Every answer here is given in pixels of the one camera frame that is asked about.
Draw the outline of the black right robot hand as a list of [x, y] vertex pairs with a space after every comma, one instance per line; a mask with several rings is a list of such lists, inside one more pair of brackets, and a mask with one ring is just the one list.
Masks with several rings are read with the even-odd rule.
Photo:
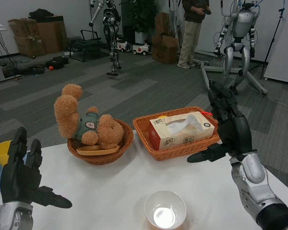
[[212, 144], [206, 150], [189, 156], [187, 162], [214, 162], [226, 154], [242, 161], [248, 153], [253, 152], [249, 123], [238, 109], [238, 102], [232, 90], [213, 80], [209, 81], [209, 87], [208, 98], [213, 118], [218, 121], [217, 133], [222, 143]]

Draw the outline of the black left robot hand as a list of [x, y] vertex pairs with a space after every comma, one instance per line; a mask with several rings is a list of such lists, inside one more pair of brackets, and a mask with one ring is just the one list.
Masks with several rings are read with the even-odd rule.
[[0, 191], [3, 203], [37, 203], [42, 206], [71, 208], [70, 200], [53, 193], [53, 189], [40, 186], [42, 164], [41, 143], [34, 139], [27, 152], [27, 131], [24, 127], [17, 132], [8, 149], [8, 163], [3, 166]]

